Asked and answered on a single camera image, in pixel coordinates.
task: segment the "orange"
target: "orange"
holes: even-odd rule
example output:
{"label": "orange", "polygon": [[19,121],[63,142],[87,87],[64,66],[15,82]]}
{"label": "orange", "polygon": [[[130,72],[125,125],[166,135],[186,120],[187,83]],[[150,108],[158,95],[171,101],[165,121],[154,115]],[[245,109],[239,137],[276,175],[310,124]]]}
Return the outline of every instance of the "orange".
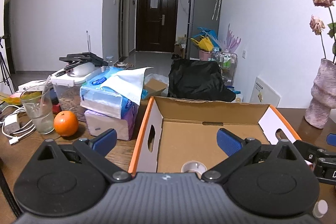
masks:
{"label": "orange", "polygon": [[61,111],[54,119],[54,128],[62,137],[74,135],[78,130],[77,116],[70,110]]}

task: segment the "electrical panel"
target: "electrical panel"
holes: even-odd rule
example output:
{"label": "electrical panel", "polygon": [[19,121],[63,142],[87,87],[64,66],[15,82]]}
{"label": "electrical panel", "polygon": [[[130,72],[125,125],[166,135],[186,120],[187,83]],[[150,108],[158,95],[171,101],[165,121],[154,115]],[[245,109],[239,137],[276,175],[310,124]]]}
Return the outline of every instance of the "electrical panel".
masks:
{"label": "electrical panel", "polygon": [[280,102],[280,98],[280,95],[278,95],[269,85],[267,85],[259,77],[256,78],[250,103],[270,104],[277,107]]}

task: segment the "white tissue box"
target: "white tissue box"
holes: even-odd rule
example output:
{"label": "white tissue box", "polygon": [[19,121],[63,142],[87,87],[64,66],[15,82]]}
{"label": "white tissue box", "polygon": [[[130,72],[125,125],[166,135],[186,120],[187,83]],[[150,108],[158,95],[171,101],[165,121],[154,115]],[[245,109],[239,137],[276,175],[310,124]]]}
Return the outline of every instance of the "white tissue box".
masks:
{"label": "white tissue box", "polygon": [[86,123],[92,136],[98,136],[107,129],[117,132],[118,140],[129,141],[132,138],[138,106],[133,104],[123,119],[108,117],[92,110],[85,111]]}

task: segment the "pink bucket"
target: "pink bucket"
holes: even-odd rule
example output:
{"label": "pink bucket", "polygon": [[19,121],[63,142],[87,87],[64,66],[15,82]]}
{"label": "pink bucket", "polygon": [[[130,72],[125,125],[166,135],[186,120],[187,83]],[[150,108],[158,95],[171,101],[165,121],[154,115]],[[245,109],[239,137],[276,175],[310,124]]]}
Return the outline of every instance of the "pink bucket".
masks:
{"label": "pink bucket", "polygon": [[211,58],[211,52],[199,50],[199,59],[201,61],[208,61],[209,58]]}

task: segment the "white cable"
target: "white cable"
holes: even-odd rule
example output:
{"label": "white cable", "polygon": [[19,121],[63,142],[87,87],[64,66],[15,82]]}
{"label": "white cable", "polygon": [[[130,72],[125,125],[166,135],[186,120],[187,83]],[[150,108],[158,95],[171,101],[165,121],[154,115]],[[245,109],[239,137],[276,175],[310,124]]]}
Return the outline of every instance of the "white cable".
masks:
{"label": "white cable", "polygon": [[[16,110],[14,110],[13,113],[9,114],[8,116],[10,115],[14,115],[14,114],[18,114],[18,113],[23,113],[23,112],[26,112],[26,109],[25,107],[18,107],[16,105],[8,105],[6,106],[2,111],[4,111],[7,107],[16,107]],[[18,134],[22,134],[24,133],[23,135],[21,136],[12,136],[12,135],[9,135],[9,134],[6,134],[4,132],[4,125],[5,123],[4,122],[0,122],[0,125],[2,125],[1,127],[1,132],[3,133],[3,135],[5,135],[7,138],[9,138],[9,143],[12,145],[12,144],[15,144],[17,142],[19,142],[19,140],[23,139],[24,137],[30,135],[31,133],[33,133],[35,130],[36,130],[36,127],[35,125],[33,124],[33,121],[32,120],[29,120],[23,127],[20,128],[19,131],[16,131],[16,132],[13,132],[12,135],[18,135]],[[52,130],[50,130],[49,132],[47,133],[42,133],[41,135],[46,135],[46,134],[49,134],[51,133],[52,131],[54,130],[54,128]]]}

